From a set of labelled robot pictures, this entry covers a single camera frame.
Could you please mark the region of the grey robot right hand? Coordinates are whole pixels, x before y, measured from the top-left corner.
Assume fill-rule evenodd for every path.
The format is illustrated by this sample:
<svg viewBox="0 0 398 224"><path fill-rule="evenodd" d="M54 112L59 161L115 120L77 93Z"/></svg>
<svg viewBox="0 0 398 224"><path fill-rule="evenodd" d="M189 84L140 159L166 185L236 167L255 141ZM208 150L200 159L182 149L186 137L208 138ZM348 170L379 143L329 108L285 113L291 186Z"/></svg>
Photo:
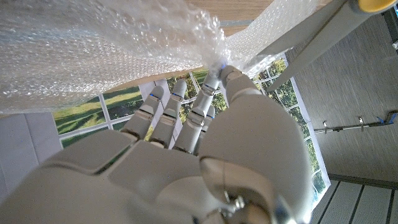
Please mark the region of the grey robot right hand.
<svg viewBox="0 0 398 224"><path fill-rule="evenodd" d="M92 134L34 169L2 223L308 223L313 190L296 121L227 66L208 75L171 143L183 82L150 139L155 87L120 131Z"/></svg>

